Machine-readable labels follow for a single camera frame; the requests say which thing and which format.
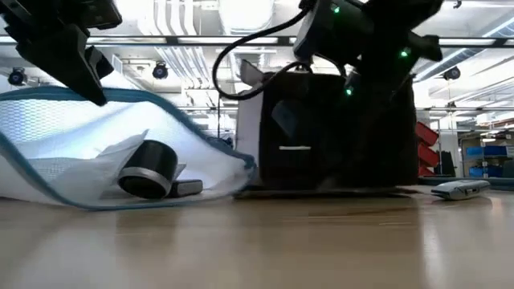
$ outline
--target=ceiling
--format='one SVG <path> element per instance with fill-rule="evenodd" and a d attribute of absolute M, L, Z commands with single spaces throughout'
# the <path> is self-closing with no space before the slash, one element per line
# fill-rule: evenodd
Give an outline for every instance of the ceiling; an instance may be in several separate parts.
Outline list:
<path fill-rule="evenodd" d="M 247 35 L 289 20 L 299 12 L 298 3 L 299 0 L 116 0 L 124 22 L 108 31 L 93 30 L 92 35 Z M 482 37 L 514 19 L 514 0 L 463 0 L 458 9 L 453 8 L 454 4 L 455 1 L 446 1 L 442 10 L 417 27 L 415 32 L 444 37 Z M 297 24 L 277 35 L 296 36 L 299 26 Z M 196 106 L 210 106 L 217 101 L 217 94 L 210 90 L 209 78 L 221 49 L 222 47 L 101 48 L 107 56 L 115 55 L 122 61 L 124 76 L 139 88 L 161 94 L 180 105 Z M 456 49 L 445 49 L 444 55 L 447 57 L 458 52 Z M 294 61 L 290 47 L 242 49 L 227 57 L 220 68 L 222 86 L 228 91 L 244 88 L 235 84 L 238 82 L 238 73 L 232 69 L 237 67 L 241 58 L 249 59 L 265 71 L 279 69 Z M 439 78 L 439 75 L 434 75 L 417 83 L 417 103 L 441 106 L 457 101 L 457 105 L 462 107 L 514 105 L 514 69 L 511 69 L 513 59 L 514 53 L 510 49 L 481 51 L 457 64 L 462 72 L 459 79 L 446 81 Z M 152 77 L 151 73 L 157 61 L 167 62 L 167 79 L 158 80 Z M 421 60 L 414 68 L 414 73 L 425 73 L 435 65 L 438 64 Z M 0 73 L 6 75 L 13 67 L 25 67 L 34 83 L 55 82 L 44 72 L 20 59 L 13 47 L 0 47 Z M 321 73 L 338 73 L 330 62 L 323 59 L 315 59 L 314 68 Z M 475 117 L 477 113 L 461 115 Z"/>

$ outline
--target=black cable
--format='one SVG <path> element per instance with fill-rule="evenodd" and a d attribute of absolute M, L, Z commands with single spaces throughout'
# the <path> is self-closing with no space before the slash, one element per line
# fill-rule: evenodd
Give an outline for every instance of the black cable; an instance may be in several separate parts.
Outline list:
<path fill-rule="evenodd" d="M 299 12 L 297 16 L 295 16 L 294 18 L 292 18 L 289 21 L 286 21 L 286 22 L 284 22 L 284 23 L 282 23 L 282 24 L 280 24 L 278 26 L 275 26 L 275 27 L 272 27 L 272 28 L 268 28 L 268 29 L 265 29 L 263 31 L 256 32 L 256 33 L 254 33 L 252 35 L 245 36 L 245 37 L 243 37 L 241 39 L 238 39 L 237 41 L 234 41 L 233 43 L 231 43 L 227 47 L 225 47 L 225 49 L 223 49 L 223 51 L 218 55 L 218 58 L 216 59 L 216 61 L 214 61 L 214 66 L 212 67 L 213 85 L 216 88 L 216 90 L 219 92 L 220 97 L 222 96 L 222 97 L 225 97 L 225 98 L 227 98 L 229 100 L 249 100 L 250 98 L 257 96 L 259 93 L 264 91 L 264 88 L 266 88 L 266 86 L 269 85 L 269 83 L 271 81 L 273 81 L 275 79 L 275 77 L 277 77 L 278 75 L 288 71 L 289 69 L 291 69 L 293 67 L 302 66 L 302 67 L 305 67 L 310 73 L 312 73 L 312 69 L 310 68 L 309 63 L 303 63 L 303 62 L 300 62 L 300 61 L 295 61 L 293 63 L 289 63 L 284 68 L 282 68 L 279 71 L 277 71 L 270 79 L 268 79 L 267 81 L 262 83 L 262 85 L 259 88 L 255 89 L 253 91 L 250 91 L 250 92 L 248 92 L 246 94 L 233 95 L 233 94 L 226 93 L 226 92 L 224 92 L 219 87 L 219 84 L 218 84 L 218 69 L 219 69 L 219 65 L 221 64 L 223 58 L 225 56 L 227 56 L 230 51 L 232 51 L 234 48 L 238 47 L 241 44 L 247 43 L 248 41 L 251 41 L 253 39 L 257 39 L 259 37 L 263 37 L 263 36 L 266 36 L 266 35 L 270 35 L 270 34 L 276 33 L 278 31 L 284 30 L 286 28 L 289 28 L 290 26 L 293 26 L 293 25 L 297 24 L 302 18 L 305 17 L 305 15 L 307 15 L 307 13 L 310 11 L 310 8 L 311 7 L 306 7 L 301 12 Z"/>

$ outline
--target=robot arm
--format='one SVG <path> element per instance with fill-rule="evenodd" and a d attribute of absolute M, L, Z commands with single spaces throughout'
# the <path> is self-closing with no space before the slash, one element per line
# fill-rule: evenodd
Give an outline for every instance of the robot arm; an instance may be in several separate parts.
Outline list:
<path fill-rule="evenodd" d="M 107 102 L 100 80 L 113 68 L 86 42 L 89 28 L 121 24 L 112 0 L 0 0 L 0 14 L 24 59 L 93 103 Z"/>

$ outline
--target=silver band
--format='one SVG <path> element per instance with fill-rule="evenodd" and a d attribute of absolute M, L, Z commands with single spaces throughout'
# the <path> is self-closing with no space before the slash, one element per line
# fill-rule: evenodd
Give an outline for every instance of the silver band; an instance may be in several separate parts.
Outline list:
<path fill-rule="evenodd" d="M 166 191 L 166 195 L 168 195 L 169 191 L 171 190 L 171 182 L 160 173 L 152 171 L 151 169 L 138 167 L 124 168 L 121 170 L 120 175 L 118 176 L 118 180 L 122 177 L 144 177 L 155 181 Z"/>

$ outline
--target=security camera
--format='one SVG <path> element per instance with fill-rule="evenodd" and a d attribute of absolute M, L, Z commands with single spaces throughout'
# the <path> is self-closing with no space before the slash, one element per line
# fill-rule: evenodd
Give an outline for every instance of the security camera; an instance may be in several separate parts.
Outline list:
<path fill-rule="evenodd" d="M 27 75 L 25 74 L 25 69 L 23 68 L 13 68 L 13 71 L 9 74 L 9 78 L 7 79 L 10 85 L 14 86 L 23 86 L 27 84 Z"/>
<path fill-rule="evenodd" d="M 165 79 L 168 77 L 168 68 L 166 68 L 166 63 L 159 62 L 156 64 L 152 73 L 155 79 Z"/>
<path fill-rule="evenodd" d="M 455 80 L 455 79 L 458 79 L 460 77 L 460 69 L 458 69 L 457 67 L 453 67 L 452 69 L 448 70 L 448 71 L 445 71 L 443 73 L 443 78 L 445 80 Z"/>

